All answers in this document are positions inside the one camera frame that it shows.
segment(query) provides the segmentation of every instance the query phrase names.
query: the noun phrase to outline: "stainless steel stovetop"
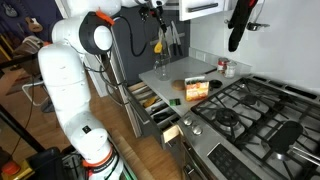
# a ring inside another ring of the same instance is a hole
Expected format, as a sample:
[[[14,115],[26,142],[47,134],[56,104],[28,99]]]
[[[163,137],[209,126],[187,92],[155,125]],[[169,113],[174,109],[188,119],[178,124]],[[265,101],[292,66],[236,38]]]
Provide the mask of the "stainless steel stovetop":
[[[320,179],[318,166],[293,150],[320,154],[315,94],[250,76],[192,107],[178,123],[219,179]]]

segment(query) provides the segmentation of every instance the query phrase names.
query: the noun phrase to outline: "small box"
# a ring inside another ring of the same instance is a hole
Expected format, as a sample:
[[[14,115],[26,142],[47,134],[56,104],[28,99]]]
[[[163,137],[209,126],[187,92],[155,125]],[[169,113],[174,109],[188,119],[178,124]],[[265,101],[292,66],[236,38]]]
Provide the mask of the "small box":
[[[208,96],[209,81],[204,76],[186,78],[185,86],[187,101],[201,100]]]

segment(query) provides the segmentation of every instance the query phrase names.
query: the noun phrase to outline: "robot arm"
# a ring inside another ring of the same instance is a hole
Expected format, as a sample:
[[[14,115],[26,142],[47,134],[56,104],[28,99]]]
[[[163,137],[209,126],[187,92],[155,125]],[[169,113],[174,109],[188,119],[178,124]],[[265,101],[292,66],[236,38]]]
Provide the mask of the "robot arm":
[[[112,47],[111,21],[121,6],[147,4],[156,11],[160,26],[161,6],[166,0],[67,0],[71,17],[54,25],[53,44],[40,49],[39,66],[55,107],[58,121],[70,143],[90,169],[90,180],[119,179],[123,169],[120,156],[108,142],[103,124],[91,113],[90,92],[83,68],[85,54],[105,54]]]

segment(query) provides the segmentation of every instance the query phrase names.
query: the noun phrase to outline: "oven door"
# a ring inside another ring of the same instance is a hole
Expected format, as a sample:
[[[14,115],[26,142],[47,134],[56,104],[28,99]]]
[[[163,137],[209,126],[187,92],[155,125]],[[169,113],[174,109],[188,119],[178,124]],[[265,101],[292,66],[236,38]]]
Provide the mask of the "oven door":
[[[182,167],[182,177],[184,180],[207,180],[212,179],[209,175],[202,171],[204,168],[197,163],[195,154],[186,142],[182,142],[182,150],[184,156],[184,166]]]

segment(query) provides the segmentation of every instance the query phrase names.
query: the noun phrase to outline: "oven knob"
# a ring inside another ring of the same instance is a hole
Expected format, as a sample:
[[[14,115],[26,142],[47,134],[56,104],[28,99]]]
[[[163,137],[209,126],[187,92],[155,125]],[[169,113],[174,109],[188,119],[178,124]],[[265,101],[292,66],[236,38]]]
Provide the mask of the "oven knob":
[[[202,128],[199,125],[192,126],[192,132],[195,135],[200,135],[202,133]]]
[[[186,125],[186,126],[190,126],[192,124],[192,119],[190,116],[187,116],[185,118],[183,118],[183,123]]]

